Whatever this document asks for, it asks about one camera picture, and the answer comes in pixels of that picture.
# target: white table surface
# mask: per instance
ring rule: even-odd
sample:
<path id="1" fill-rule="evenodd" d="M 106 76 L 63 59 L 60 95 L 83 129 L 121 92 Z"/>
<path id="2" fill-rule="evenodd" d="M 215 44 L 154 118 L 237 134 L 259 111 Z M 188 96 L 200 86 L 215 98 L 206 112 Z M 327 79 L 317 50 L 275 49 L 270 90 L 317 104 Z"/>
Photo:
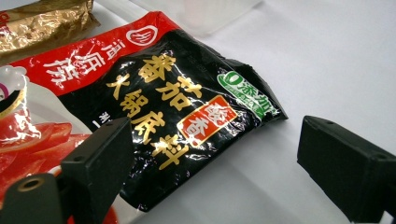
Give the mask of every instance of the white table surface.
<path id="1" fill-rule="evenodd" d="M 99 4 L 94 15 L 93 35 L 127 23 Z M 396 154 L 396 1 L 264 0 L 199 39 L 252 65 L 290 119 L 248 134 L 137 223 L 349 223 L 296 162 L 301 124 L 329 119 Z"/>

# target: plastic packaging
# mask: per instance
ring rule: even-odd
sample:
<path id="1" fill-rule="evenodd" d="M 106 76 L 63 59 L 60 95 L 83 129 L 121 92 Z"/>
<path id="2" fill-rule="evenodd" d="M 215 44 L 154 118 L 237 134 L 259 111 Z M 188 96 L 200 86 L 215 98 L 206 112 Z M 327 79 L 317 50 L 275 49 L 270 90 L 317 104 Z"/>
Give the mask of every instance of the plastic packaging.
<path id="1" fill-rule="evenodd" d="M 99 25 L 93 0 L 41 0 L 0 11 L 0 65 L 86 37 Z"/>
<path id="2" fill-rule="evenodd" d="M 78 122 L 72 125 L 70 113 L 58 116 L 37 106 L 35 102 L 62 109 L 53 108 L 59 100 L 30 82 L 26 72 L 23 67 L 0 66 L 0 208 L 10 185 L 28 175 L 56 173 L 61 159 L 90 133 L 85 128 L 83 134 Z M 47 96 L 37 100 L 37 92 Z"/>
<path id="3" fill-rule="evenodd" d="M 28 69 L 92 132 L 131 119 L 135 166 L 120 195 L 142 212 L 245 134 L 287 118 L 251 66 L 224 58 L 161 12 L 11 65 Z"/>
<path id="4" fill-rule="evenodd" d="M 262 0 L 97 0 L 127 21 L 140 18 L 141 9 L 160 10 L 191 35 L 208 35 L 232 22 Z"/>

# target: red package label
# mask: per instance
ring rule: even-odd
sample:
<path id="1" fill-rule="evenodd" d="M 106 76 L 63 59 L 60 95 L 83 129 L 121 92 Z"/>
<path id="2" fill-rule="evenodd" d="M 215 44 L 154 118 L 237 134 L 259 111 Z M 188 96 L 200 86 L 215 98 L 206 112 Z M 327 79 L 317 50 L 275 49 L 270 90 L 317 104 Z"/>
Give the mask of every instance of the red package label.
<path id="1" fill-rule="evenodd" d="M 76 91 L 101 77 L 119 57 L 146 49 L 178 28 L 173 22 L 156 20 L 159 15 L 150 12 L 133 23 L 11 65 L 28 69 L 32 82 L 57 96 Z"/>
<path id="2" fill-rule="evenodd" d="M 177 124 L 177 128 L 193 147 L 198 147 L 237 116 L 227 101 L 218 95 L 190 113 Z"/>

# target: hotpot seasoning package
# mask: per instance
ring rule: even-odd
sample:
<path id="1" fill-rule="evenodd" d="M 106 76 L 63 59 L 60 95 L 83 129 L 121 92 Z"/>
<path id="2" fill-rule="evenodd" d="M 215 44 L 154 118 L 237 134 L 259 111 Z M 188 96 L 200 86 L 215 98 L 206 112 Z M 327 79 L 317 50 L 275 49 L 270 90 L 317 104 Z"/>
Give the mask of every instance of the hotpot seasoning package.
<path id="1" fill-rule="evenodd" d="M 142 212 L 246 133 L 287 118 L 251 66 L 222 57 L 161 12 L 10 65 L 25 68 L 92 132 L 131 119 L 135 166 L 120 196 Z"/>

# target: green label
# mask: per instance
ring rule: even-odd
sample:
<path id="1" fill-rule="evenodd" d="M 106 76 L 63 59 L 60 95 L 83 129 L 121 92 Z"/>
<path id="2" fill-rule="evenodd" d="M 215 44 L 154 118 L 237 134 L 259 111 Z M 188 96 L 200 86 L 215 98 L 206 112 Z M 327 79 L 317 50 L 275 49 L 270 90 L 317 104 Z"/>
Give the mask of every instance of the green label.
<path id="1" fill-rule="evenodd" d="M 266 95 L 259 92 L 259 90 L 235 71 L 218 75 L 218 82 L 259 119 L 262 119 L 267 113 L 271 113 L 272 115 L 279 113 Z"/>

